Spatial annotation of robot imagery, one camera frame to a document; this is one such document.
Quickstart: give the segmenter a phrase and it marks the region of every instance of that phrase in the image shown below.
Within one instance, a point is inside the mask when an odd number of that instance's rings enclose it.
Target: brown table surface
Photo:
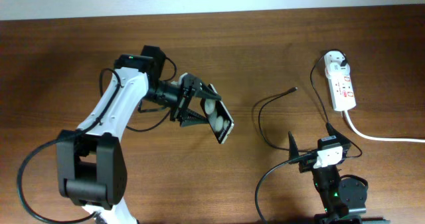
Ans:
[[[161,47],[177,63],[178,75],[190,72],[213,83],[235,128],[225,145],[202,125],[165,122],[148,133],[126,131],[131,213],[146,223],[256,222],[256,184],[288,154],[262,141],[253,121],[259,107],[252,112],[253,105],[297,86],[264,110],[265,133],[288,146],[291,130],[299,147],[316,147],[327,133],[309,72],[325,50],[348,56],[357,95],[350,113],[361,132],[424,137],[424,14],[425,6],[413,5],[0,22],[0,223],[36,223],[17,197],[23,158],[62,129],[75,129],[99,101],[100,69],[112,67],[122,53],[138,54],[143,45]],[[341,174],[369,181],[364,216],[422,223],[424,144],[358,137],[333,111],[323,69],[321,63],[314,79],[331,123],[364,151],[340,166]],[[166,64],[164,77],[171,73]],[[162,115],[135,113],[129,123],[145,128]],[[260,207],[267,219],[323,213],[311,174],[297,168],[281,168],[264,182]],[[24,190],[31,207],[47,217],[87,215],[58,192],[55,148],[30,162]]]

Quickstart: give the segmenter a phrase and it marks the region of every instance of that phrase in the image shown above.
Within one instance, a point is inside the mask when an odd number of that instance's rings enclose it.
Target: power outlet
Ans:
[[[349,64],[341,66],[344,60],[344,55],[339,51],[330,51],[325,55],[325,74],[335,111],[350,110],[356,106],[351,69]]]

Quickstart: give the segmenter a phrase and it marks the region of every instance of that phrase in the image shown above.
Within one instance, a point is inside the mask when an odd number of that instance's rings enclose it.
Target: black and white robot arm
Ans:
[[[142,99],[169,107],[170,120],[179,121],[182,127],[209,122],[188,108],[193,97],[221,100],[192,74],[182,75],[178,82],[159,80],[165,59],[159,47],[149,46],[143,48],[141,55],[122,55],[114,65],[116,74],[95,109],[76,131],[63,130],[58,137],[61,139],[87,129],[105,112],[88,132],[56,145],[60,194],[89,213],[98,213],[97,223],[137,223],[123,198],[127,170],[120,142]],[[95,164],[82,161],[81,157],[89,154],[96,155]]]

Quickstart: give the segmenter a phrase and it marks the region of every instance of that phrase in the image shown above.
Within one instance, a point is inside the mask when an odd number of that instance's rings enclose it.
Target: white power strip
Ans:
[[[339,51],[329,51],[325,57],[325,74],[329,81],[332,105],[335,111],[350,110],[356,106],[353,85],[350,77],[350,66],[341,66],[345,60]]]

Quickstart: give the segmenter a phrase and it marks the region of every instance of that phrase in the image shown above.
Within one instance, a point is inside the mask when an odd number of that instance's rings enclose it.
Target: white power cord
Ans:
[[[359,135],[362,138],[366,138],[369,140],[375,140],[375,141],[388,141],[388,142],[420,142],[420,143],[425,143],[425,140],[420,140],[420,139],[415,139],[415,138],[376,138],[376,137],[371,137],[368,135],[364,135],[362,133],[360,133],[356,127],[354,127],[354,124],[352,123],[351,119],[350,119],[350,115],[348,115],[348,110],[344,110],[344,115],[345,115],[345,119],[348,122],[348,125],[350,125],[350,128],[354,131],[354,133],[356,133],[357,135]]]

